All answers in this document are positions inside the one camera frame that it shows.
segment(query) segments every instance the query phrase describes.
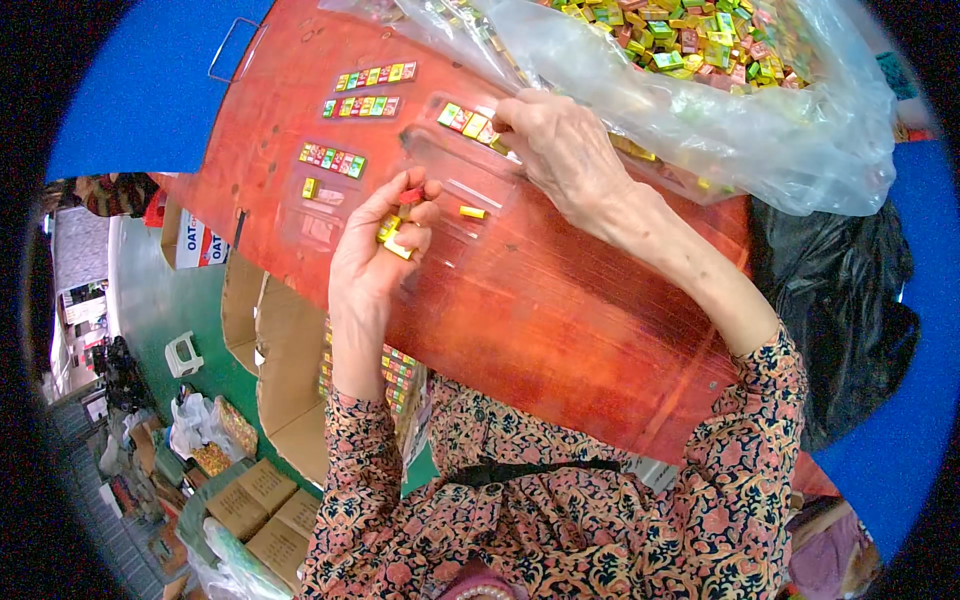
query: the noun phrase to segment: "pile of small boxes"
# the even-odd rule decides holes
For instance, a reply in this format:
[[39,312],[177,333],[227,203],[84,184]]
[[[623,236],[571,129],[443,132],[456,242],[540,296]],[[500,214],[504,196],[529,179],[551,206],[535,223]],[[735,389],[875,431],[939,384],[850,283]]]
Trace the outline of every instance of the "pile of small boxes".
[[369,85],[395,84],[396,82],[409,82],[417,77],[417,64],[415,62],[398,62],[386,66],[376,66],[363,71],[354,73],[344,73],[337,78],[337,84],[333,91],[345,91],[355,87],[365,87]]
[[[326,334],[325,338],[328,344],[333,344],[333,330],[330,327],[330,318],[326,318],[325,323]],[[410,386],[412,385],[412,379],[414,376],[414,371],[417,366],[417,361],[404,354],[403,352],[397,350],[396,348],[391,348],[386,344],[383,345],[383,356],[381,358],[382,369],[384,378],[387,380],[386,390],[384,391],[384,397],[386,397],[387,405],[390,407],[390,414],[396,422],[397,417],[400,414],[400,411],[403,410],[403,402],[406,400],[407,396],[410,393]],[[320,365],[320,395],[326,399],[329,396],[330,391],[333,389],[333,356],[330,352],[324,353],[324,360]]]
[[324,102],[324,119],[330,117],[392,117],[400,104],[399,96],[366,96]]
[[544,0],[616,39],[637,69],[743,93],[739,85],[800,88],[751,0]]
[[510,152],[510,149],[503,145],[503,142],[500,141],[500,134],[493,130],[491,120],[493,111],[488,110],[488,113],[483,114],[479,109],[476,111],[467,110],[450,102],[437,117],[437,122],[462,133],[466,137],[475,139],[484,146],[489,146],[505,156]]
[[367,160],[362,156],[352,155],[349,152],[325,148],[320,144],[306,142],[300,151],[300,162],[318,166],[322,169],[342,173],[355,180],[360,178]]

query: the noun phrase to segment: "concrete floor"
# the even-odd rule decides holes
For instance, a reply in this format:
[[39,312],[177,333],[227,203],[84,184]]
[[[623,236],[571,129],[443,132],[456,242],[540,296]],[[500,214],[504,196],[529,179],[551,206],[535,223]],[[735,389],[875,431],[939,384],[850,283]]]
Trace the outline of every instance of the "concrete floor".
[[[176,397],[181,382],[189,382],[205,396],[222,394],[256,427],[260,435],[257,458],[269,458],[283,473],[314,492],[316,488],[276,455],[263,434],[256,412],[256,378],[224,346],[220,295],[226,267],[174,271],[160,253],[160,229],[146,228],[142,220],[128,217],[123,217],[118,225],[115,269],[112,263],[110,269],[110,287],[116,292],[116,317],[131,352],[140,361],[164,422],[172,422],[170,401]],[[188,330],[193,331],[194,347],[204,358],[204,365],[192,375],[175,379],[163,349]],[[404,492],[436,474],[427,449],[411,467]]]

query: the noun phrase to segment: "table surface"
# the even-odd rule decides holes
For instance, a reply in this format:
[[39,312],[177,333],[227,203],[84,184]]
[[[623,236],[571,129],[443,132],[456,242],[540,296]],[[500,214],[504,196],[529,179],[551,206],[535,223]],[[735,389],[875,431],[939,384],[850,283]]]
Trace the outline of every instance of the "table surface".
[[[542,419],[679,462],[693,427],[734,381],[723,342],[682,291],[573,228],[510,160],[434,123],[446,101],[492,107],[503,92],[390,30],[320,11],[316,0],[276,2],[265,22],[249,69],[220,108],[201,171],[156,177],[169,197],[325,308],[339,226],[399,169],[423,164],[444,182],[444,220],[395,301],[388,343]],[[414,82],[333,91],[342,73],[410,60]],[[321,118],[325,100],[363,95],[399,96],[397,117]],[[305,141],[365,156],[362,177],[298,162]],[[343,205],[332,214],[303,211],[307,176],[343,192]],[[745,202],[700,207],[663,193],[746,265]],[[467,203],[489,218],[459,217]],[[828,491],[812,469],[805,479]]]

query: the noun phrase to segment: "woman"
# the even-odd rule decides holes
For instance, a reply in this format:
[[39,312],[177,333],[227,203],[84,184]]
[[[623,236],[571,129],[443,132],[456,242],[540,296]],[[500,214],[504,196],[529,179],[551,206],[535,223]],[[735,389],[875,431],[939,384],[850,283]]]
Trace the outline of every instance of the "woman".
[[441,477],[400,500],[380,352],[390,295],[419,266],[439,210],[420,204],[401,226],[396,241],[416,248],[410,262],[373,237],[398,194],[441,191],[422,169],[401,173],[350,217],[330,269],[330,470],[303,595],[772,597],[789,554],[783,523],[806,390],[776,313],[660,194],[630,179],[586,108],[527,90],[499,104],[494,124],[566,219],[700,304],[740,383],[693,431],[674,489],[654,497],[620,472],[627,452],[435,376],[430,441]]

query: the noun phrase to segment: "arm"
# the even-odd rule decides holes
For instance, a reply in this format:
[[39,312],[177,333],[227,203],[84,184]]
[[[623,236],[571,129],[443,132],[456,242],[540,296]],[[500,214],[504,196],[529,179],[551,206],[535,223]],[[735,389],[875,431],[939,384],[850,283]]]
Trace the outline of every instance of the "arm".
[[[400,498],[401,463],[394,421],[380,372],[391,294],[413,273],[430,245],[430,224],[439,215],[429,202],[441,191],[424,183],[422,169],[405,171],[378,189],[350,215],[330,265],[333,329],[333,393],[326,405],[330,468],[306,560],[304,595],[336,595],[363,573],[351,555],[372,543],[389,524]],[[376,244],[380,221],[398,206],[400,192],[424,186],[428,202],[410,212],[396,241],[416,248],[404,260]]]
[[567,221],[646,261],[687,292],[732,354],[759,348],[777,330],[777,314],[754,284],[656,190],[630,179],[587,108],[524,90],[497,106],[494,126]]
[[696,300],[739,369],[716,416],[693,431],[677,486],[649,514],[648,594],[772,592],[786,558],[806,394],[803,361],[777,314],[656,190],[630,179],[586,108],[526,90],[500,103],[494,126],[568,221],[646,261]]

